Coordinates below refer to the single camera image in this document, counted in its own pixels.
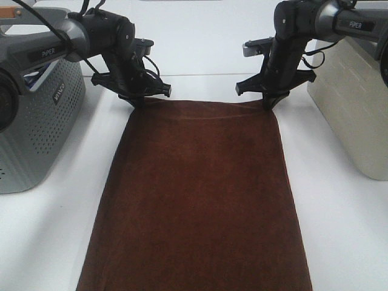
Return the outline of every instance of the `brown towel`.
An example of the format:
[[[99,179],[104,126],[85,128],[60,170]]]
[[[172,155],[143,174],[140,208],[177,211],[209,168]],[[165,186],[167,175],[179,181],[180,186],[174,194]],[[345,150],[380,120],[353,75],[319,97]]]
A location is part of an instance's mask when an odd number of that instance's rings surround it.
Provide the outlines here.
[[[77,290],[311,289],[274,114],[260,101],[136,109]]]

